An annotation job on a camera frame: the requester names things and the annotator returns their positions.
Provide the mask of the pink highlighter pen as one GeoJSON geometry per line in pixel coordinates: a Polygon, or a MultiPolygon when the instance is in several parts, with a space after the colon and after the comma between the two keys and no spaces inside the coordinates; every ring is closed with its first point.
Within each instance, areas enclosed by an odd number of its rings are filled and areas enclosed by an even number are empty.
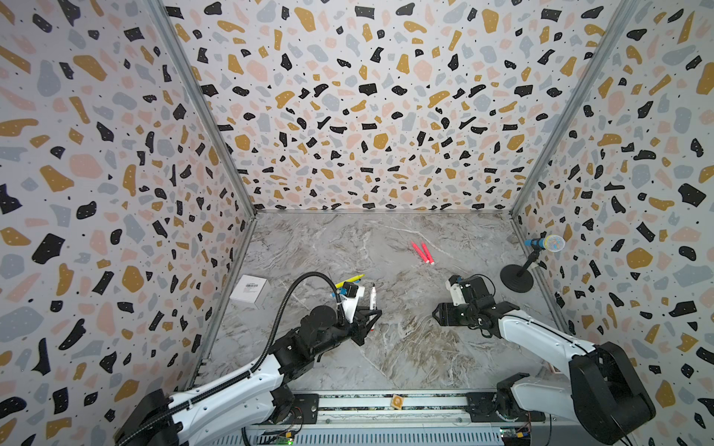
{"type": "Polygon", "coordinates": [[[430,251],[429,251],[429,248],[427,247],[427,245],[426,245],[425,243],[422,243],[421,249],[422,249],[422,251],[423,251],[425,261],[426,261],[427,263],[431,264],[431,265],[434,265],[435,262],[434,262],[434,260],[433,260],[433,258],[432,258],[432,256],[431,256],[431,253],[430,253],[430,251]]]}
{"type": "Polygon", "coordinates": [[[424,262],[429,264],[430,261],[428,260],[427,256],[422,252],[422,250],[419,248],[419,246],[416,243],[412,243],[413,249],[416,251],[416,253],[419,255],[420,259],[424,262]]]}

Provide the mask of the white red-tipped marker pen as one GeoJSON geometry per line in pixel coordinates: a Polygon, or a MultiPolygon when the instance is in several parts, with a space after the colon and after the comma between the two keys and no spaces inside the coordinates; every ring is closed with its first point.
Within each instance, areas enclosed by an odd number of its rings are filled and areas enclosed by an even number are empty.
{"type": "Polygon", "coordinates": [[[375,284],[372,285],[371,290],[370,290],[369,309],[370,310],[377,309],[377,288],[376,288],[375,284]]]}

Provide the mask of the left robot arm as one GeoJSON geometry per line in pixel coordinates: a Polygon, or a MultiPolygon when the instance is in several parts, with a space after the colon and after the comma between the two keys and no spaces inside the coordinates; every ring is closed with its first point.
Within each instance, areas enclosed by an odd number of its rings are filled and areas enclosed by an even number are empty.
{"type": "Polygon", "coordinates": [[[278,424],[294,405],[288,384],[345,341],[364,345],[381,315],[359,306],[349,323],[339,321],[329,306],[314,308],[299,327],[269,346],[264,360],[192,390],[171,396],[156,390],[143,397],[115,433],[115,444],[208,445],[244,427],[278,424]]]}

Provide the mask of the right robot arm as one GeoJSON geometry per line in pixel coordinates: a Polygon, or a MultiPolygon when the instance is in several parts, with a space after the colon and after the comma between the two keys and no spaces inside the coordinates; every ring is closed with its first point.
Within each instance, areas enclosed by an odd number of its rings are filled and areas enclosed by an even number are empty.
{"type": "Polygon", "coordinates": [[[446,280],[451,295],[432,317],[442,326],[467,327],[520,346],[553,366],[555,375],[512,375],[481,407],[505,421],[530,412],[576,421],[597,442],[613,445],[656,417],[656,407],[624,349],[593,344],[543,323],[508,301],[496,301],[489,278],[446,280]]]}

